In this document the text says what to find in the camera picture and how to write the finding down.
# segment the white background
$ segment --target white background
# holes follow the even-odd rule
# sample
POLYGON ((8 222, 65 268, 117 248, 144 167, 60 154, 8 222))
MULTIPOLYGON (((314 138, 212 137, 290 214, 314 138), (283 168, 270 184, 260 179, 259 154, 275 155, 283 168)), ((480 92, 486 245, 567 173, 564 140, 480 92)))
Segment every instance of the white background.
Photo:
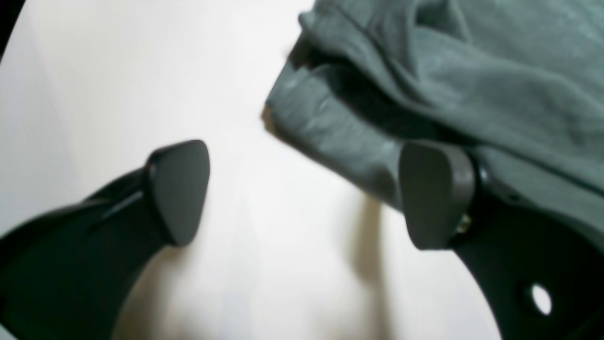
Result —
POLYGON ((117 339, 499 339, 453 253, 264 131, 311 6, 27 0, 0 64, 0 234, 202 139, 198 236, 150 263, 117 339))

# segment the white floor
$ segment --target white floor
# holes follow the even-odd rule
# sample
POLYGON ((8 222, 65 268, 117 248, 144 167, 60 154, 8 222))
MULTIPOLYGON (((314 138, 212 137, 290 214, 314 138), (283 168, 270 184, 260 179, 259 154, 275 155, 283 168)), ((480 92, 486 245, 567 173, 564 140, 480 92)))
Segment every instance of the white floor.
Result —
POLYGON ((311 6, 27 0, 0 64, 0 234, 202 139, 200 232, 152 261, 117 339, 499 339, 453 253, 415 250, 401 214, 263 130, 311 6))

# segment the gray-green fabric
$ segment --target gray-green fabric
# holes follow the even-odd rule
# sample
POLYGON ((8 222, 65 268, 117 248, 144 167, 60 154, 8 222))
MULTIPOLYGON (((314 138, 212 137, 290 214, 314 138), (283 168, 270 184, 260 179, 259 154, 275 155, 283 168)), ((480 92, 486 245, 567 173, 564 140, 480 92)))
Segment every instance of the gray-green fabric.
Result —
POLYGON ((604 249, 604 3, 318 0, 300 24, 400 107, 479 140, 503 182, 604 249))
MULTIPOLYGON (((298 149, 400 210, 402 141, 364 122, 337 96, 337 88, 346 86, 342 73, 337 65, 295 71, 288 63, 268 100, 272 119, 298 149)), ((378 109, 378 100, 372 104, 378 109)))

